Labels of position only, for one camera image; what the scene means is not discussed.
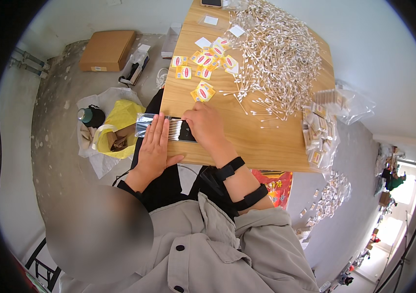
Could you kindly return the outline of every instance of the person's left hand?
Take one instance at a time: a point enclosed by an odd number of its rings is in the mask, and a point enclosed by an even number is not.
[[[169,120],[164,113],[153,118],[146,128],[145,137],[138,154],[138,164],[128,173],[125,183],[134,191],[142,192],[164,169],[180,162],[184,156],[167,157],[167,141],[169,137]]]

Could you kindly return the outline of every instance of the smartphone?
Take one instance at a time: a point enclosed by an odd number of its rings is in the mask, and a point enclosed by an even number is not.
[[[221,8],[221,0],[200,0],[200,5],[212,8]]]

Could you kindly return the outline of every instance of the white sneaker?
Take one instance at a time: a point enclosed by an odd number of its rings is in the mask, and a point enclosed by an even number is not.
[[[167,70],[167,73],[162,73],[161,74],[161,71],[163,71],[163,70]],[[164,87],[164,85],[166,85],[166,79],[167,79],[167,74],[168,73],[169,73],[169,69],[167,69],[167,68],[161,68],[157,72],[156,86],[157,86],[158,90],[162,89]]]

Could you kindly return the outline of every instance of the cardboard box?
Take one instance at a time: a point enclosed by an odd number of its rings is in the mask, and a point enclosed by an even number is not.
[[[163,59],[172,59],[182,24],[179,22],[173,22],[170,24],[170,28],[167,31],[166,39],[164,40],[163,48],[161,50],[161,57]]]
[[[386,207],[390,202],[390,193],[382,192],[381,199],[379,200],[379,205]]]
[[[145,69],[148,61],[148,50],[151,46],[147,44],[141,44],[135,53],[133,53],[125,67],[122,70],[122,76],[118,78],[118,81],[126,85],[136,85],[136,82],[140,78],[143,69]]]
[[[120,71],[136,38],[135,31],[95,32],[83,52],[82,71]]]

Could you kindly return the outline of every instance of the gray floor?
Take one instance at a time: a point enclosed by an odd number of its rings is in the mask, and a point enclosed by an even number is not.
[[[139,35],[139,43],[151,45],[150,61],[133,89],[144,106],[156,94],[156,74],[170,62],[160,56],[164,41],[162,35]],[[83,185],[95,182],[110,185],[115,176],[129,169],[127,158],[98,180],[87,158],[78,156],[76,139],[76,102],[83,97],[99,94],[118,83],[118,72],[82,72],[78,62],[87,41],[66,47],[64,54],[55,58],[49,78],[43,80],[37,95],[31,130],[32,164],[37,202],[47,222],[57,202],[79,192]],[[352,197],[345,202],[332,219],[322,220],[310,234],[305,255],[316,269],[317,283],[333,279],[352,255],[365,245],[369,229],[377,214],[378,198],[373,197],[374,163],[378,145],[372,134],[361,124],[339,125],[341,144],[338,146],[334,169],[347,174],[352,184]],[[199,166],[186,166],[198,172]],[[179,167],[183,191],[187,193],[195,174]],[[295,173],[288,211],[293,227],[305,226],[310,216],[299,217],[300,211],[309,208],[313,193],[322,190],[325,180],[321,174]]]

